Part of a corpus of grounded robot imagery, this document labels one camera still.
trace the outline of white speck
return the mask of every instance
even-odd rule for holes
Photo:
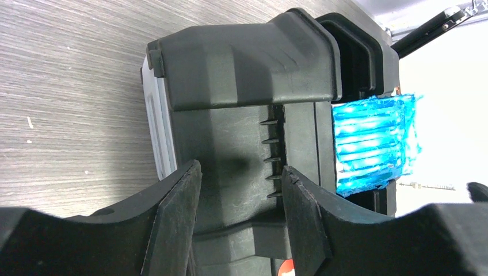
[[[27,116],[27,123],[29,124],[30,128],[34,128],[34,125],[32,124],[31,118]]]

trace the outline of blue wrapped object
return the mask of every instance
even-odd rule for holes
[[[415,132],[415,95],[371,97],[332,109],[337,194],[383,189],[412,173],[421,149]]]

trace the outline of gray wooden surface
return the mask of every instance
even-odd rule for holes
[[[90,214],[153,184],[146,44],[296,6],[367,18],[344,0],[2,0],[0,205]]]

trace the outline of blue packaging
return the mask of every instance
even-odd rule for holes
[[[412,173],[421,151],[416,100],[413,94],[371,97],[333,107],[337,194],[383,189]]]

